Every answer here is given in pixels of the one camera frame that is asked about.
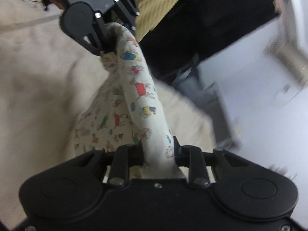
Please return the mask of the cartoon print cream garment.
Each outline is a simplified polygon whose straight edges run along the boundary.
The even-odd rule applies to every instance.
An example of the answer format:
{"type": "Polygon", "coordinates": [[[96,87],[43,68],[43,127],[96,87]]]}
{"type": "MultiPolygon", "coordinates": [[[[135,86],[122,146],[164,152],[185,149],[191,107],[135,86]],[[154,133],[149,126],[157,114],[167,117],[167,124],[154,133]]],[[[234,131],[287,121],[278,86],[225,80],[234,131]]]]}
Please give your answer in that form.
{"type": "Polygon", "coordinates": [[[144,161],[135,176],[184,177],[175,162],[173,135],[137,40],[118,23],[108,25],[108,35],[116,42],[116,48],[102,56],[109,76],[74,127],[75,153],[114,152],[120,146],[141,144],[144,161]]]}

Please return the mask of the grey folding table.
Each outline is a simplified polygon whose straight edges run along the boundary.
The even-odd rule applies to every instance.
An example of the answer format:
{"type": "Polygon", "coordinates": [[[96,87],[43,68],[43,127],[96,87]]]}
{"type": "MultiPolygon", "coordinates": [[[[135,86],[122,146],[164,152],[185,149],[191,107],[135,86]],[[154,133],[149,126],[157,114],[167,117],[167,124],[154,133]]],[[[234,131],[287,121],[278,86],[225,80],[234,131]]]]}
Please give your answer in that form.
{"type": "Polygon", "coordinates": [[[216,82],[199,90],[193,102],[211,118],[217,148],[235,150],[240,147],[216,82]]]}

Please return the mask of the yellow checkered towel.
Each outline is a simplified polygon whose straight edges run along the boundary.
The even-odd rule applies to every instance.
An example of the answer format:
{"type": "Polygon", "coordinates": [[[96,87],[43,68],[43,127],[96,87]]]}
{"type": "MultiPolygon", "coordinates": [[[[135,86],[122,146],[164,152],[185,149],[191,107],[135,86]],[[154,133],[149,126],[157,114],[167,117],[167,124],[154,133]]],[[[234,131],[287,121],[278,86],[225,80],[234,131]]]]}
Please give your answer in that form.
{"type": "Polygon", "coordinates": [[[136,0],[140,15],[136,18],[135,38],[139,42],[154,30],[178,0],[136,0]]]}

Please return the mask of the dark plastic chair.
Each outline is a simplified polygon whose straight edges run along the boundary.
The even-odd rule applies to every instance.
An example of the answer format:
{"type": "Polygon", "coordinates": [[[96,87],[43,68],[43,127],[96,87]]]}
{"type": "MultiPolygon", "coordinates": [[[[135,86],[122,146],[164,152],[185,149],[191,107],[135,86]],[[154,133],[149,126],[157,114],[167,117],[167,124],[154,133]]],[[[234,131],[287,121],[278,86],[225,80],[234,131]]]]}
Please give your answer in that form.
{"type": "Polygon", "coordinates": [[[195,99],[204,89],[197,68],[200,62],[199,55],[195,54],[188,64],[178,71],[175,80],[172,82],[174,89],[192,100],[195,99]]]}

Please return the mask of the cream fluffy blanket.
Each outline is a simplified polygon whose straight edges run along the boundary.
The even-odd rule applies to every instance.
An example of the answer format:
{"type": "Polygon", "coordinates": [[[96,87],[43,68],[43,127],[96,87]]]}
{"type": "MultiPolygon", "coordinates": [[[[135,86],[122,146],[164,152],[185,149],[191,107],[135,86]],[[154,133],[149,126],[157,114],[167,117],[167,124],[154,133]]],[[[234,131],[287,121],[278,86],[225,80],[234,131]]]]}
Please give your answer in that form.
{"type": "Polygon", "coordinates": [[[25,219],[21,184],[73,158],[74,123],[109,77],[59,28],[59,10],[1,0],[1,222],[25,219]]]}

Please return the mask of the black hanging garment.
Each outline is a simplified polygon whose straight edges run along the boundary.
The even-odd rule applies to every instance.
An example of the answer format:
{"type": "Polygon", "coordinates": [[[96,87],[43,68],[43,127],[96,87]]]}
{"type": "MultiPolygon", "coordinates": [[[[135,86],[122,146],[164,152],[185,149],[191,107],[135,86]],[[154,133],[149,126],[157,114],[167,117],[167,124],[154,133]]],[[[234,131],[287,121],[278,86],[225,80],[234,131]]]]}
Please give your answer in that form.
{"type": "Polygon", "coordinates": [[[277,15],[274,0],[178,0],[141,49],[156,78],[174,77],[193,58],[211,57],[277,15]]]}

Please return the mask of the white air conditioner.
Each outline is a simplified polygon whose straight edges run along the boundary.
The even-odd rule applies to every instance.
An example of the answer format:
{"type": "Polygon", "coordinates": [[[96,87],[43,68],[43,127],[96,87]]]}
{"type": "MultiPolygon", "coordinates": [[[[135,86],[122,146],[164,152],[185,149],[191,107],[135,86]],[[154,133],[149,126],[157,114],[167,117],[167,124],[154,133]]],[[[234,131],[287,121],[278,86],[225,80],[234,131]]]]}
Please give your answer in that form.
{"type": "Polygon", "coordinates": [[[276,57],[302,88],[307,88],[307,57],[286,38],[276,38],[266,46],[265,53],[276,57]]]}

